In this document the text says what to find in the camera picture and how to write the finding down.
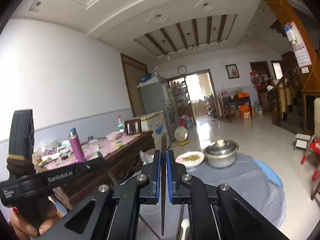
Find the person's left hand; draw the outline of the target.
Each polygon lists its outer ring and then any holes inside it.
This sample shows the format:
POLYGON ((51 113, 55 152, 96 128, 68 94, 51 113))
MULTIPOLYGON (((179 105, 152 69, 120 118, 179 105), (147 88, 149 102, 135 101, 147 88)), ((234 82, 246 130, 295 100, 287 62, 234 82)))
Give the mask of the person's left hand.
POLYGON ((41 224, 39 230, 37 230, 19 213, 18 208, 13 207, 9 217, 9 224, 19 239, 30 239, 30 237, 37 237, 38 233, 41 235, 44 234, 60 220, 56 206, 51 201, 48 201, 46 204, 46 216, 47 219, 41 224))

